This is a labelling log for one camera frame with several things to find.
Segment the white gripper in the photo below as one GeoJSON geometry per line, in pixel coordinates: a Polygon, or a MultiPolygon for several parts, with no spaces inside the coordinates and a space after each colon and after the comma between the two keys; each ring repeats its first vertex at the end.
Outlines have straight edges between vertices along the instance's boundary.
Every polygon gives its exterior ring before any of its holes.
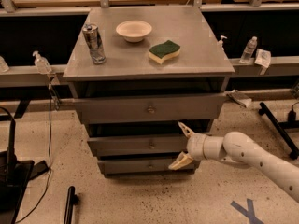
{"type": "Polygon", "coordinates": [[[204,155],[206,135],[194,133],[191,128],[180,121],[178,122],[178,126],[183,131],[184,135],[189,138],[187,142],[188,153],[181,152],[176,160],[168,166],[170,170],[178,170],[191,164],[193,160],[201,161],[206,158],[204,155]]]}

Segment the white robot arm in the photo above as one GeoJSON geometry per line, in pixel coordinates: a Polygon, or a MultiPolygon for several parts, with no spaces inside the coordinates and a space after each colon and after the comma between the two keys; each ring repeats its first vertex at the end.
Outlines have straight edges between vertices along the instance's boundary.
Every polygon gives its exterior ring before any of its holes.
{"type": "Polygon", "coordinates": [[[254,167],[299,202],[299,168],[264,150],[241,132],[223,137],[195,133],[183,122],[179,128],[187,137],[187,152],[181,152],[168,168],[178,170],[193,161],[214,160],[227,165],[245,164],[254,167]]]}

